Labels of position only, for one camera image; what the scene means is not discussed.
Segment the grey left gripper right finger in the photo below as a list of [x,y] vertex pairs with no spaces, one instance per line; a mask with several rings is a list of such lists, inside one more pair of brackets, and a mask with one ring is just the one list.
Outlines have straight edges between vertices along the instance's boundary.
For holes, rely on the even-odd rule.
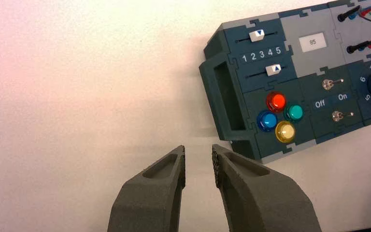
[[289,176],[212,146],[215,185],[231,232],[320,232],[309,197]]

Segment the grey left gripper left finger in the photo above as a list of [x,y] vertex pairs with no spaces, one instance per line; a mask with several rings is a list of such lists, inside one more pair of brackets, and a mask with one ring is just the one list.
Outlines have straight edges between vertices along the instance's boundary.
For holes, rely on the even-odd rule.
[[180,145],[123,184],[107,230],[177,232],[185,175],[185,147]]

